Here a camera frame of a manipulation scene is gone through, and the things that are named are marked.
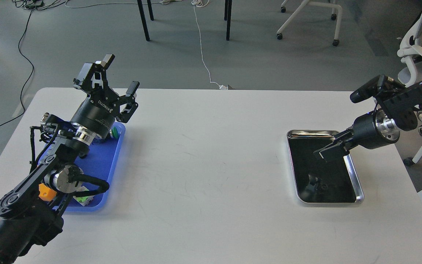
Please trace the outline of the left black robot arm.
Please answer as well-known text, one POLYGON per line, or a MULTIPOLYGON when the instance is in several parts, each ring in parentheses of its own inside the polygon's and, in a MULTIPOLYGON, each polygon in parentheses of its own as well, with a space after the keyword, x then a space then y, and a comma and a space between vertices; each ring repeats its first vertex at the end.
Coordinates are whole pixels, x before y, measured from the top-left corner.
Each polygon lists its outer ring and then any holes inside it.
POLYGON ((128 122, 138 108, 139 82, 122 96, 108 85, 107 69, 114 59, 109 54, 83 65, 73 82, 87 97, 71 120, 45 113, 39 126, 30 127, 30 173, 0 199, 0 264, 12 264, 33 245, 45 246, 60 234, 73 197, 109 189, 106 180, 85 174, 75 160, 86 157, 95 139, 105 139, 114 122, 128 122))

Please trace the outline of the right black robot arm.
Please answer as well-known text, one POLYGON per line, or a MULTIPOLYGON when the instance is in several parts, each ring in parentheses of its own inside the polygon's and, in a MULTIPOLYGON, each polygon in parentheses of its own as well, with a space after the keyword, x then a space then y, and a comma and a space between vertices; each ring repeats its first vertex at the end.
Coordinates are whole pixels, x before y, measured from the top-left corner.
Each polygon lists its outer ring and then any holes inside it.
POLYGON ((422 81, 405 87, 391 77, 379 75, 350 95, 353 103, 369 98, 375 99, 375 109, 335 134, 333 142, 315 150, 315 157, 328 162, 348 155, 357 146, 376 149, 393 144, 401 131, 418 129, 422 136, 422 81))

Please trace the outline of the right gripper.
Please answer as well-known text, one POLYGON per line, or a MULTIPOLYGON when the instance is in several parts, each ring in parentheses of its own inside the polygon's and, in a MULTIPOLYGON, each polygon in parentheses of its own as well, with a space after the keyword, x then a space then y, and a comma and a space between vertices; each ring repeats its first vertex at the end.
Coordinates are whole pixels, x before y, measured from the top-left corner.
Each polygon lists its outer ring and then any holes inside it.
POLYGON ((376 149, 387 145, 387 140, 377 130, 377 114, 365 114, 357 117, 352 126, 333 136, 333 143, 315 150, 318 160, 331 162, 349 154, 357 146, 376 149))

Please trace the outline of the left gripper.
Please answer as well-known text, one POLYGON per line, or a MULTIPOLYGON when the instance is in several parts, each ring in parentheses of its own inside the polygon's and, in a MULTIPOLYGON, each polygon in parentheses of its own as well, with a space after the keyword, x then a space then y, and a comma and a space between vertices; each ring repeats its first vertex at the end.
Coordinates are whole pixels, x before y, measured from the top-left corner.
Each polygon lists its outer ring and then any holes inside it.
POLYGON ((77 109, 70 122, 86 127, 101 138, 105 138, 115 119, 127 123, 136 109, 138 81, 132 81, 125 95, 114 92, 107 81, 107 69, 115 55, 106 55, 103 60, 85 63, 79 75, 74 78, 74 88, 82 90, 87 97, 77 109))

